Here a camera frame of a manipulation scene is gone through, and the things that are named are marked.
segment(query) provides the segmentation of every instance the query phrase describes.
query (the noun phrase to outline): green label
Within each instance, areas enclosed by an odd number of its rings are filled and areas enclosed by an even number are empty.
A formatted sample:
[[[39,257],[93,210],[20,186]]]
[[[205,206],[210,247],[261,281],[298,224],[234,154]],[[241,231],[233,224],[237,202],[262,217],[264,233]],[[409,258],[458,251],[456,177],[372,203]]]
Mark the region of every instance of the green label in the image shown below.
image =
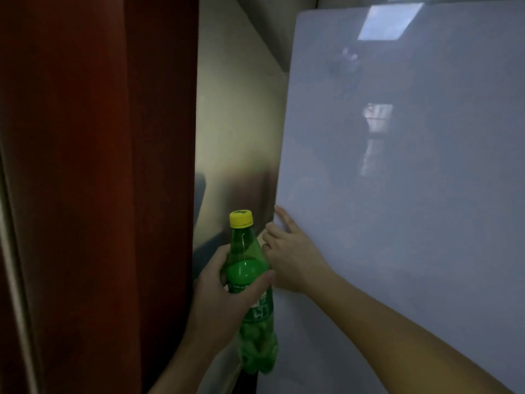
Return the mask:
[[[230,293],[240,293],[246,289],[248,285],[234,285],[229,283],[228,290]],[[244,316],[243,322],[245,324],[256,324],[258,322],[264,321],[273,313],[273,297],[272,297],[272,287],[270,286],[268,290],[259,298],[259,300],[252,305],[250,310]]]

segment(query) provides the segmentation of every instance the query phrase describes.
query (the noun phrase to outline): green plastic bottle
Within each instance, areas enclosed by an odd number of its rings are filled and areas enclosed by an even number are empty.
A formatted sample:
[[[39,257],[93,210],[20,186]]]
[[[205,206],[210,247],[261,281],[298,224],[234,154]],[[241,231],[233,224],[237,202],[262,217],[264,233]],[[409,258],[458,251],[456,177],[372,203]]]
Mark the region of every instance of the green plastic bottle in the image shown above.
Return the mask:
[[[269,265],[253,231],[252,212],[238,210],[231,213],[230,225],[233,234],[226,263],[228,290],[239,293],[269,270]],[[240,326],[239,356],[247,373],[270,373],[278,351],[277,337],[273,331],[273,297],[270,286],[248,311]]]

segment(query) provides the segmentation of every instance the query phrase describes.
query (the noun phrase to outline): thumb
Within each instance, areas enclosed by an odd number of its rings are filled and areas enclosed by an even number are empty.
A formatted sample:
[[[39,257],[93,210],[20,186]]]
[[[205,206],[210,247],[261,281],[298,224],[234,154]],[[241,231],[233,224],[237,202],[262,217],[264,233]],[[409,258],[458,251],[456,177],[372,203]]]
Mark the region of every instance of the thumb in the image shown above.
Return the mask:
[[[255,279],[253,283],[237,295],[237,301],[240,303],[240,308],[243,315],[255,304],[257,300],[270,287],[275,277],[275,271],[266,271],[264,274]]]

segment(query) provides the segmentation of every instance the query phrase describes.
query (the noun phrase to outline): bottle cap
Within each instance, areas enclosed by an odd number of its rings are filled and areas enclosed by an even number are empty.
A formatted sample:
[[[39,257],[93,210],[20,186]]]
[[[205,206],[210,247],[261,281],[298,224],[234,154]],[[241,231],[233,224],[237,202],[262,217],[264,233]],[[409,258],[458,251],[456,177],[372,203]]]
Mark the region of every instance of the bottle cap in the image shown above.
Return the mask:
[[[233,229],[248,228],[253,225],[253,215],[249,210],[237,210],[230,213],[230,226]]]

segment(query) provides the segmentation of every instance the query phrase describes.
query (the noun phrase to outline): white board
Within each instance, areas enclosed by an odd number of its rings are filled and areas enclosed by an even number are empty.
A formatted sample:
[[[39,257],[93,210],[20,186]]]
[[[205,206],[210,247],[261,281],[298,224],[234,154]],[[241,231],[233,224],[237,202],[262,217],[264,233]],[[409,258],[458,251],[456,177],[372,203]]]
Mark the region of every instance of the white board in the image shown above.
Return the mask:
[[[525,1],[302,13],[276,203],[352,284],[525,392]],[[383,393],[276,291],[260,394]]]

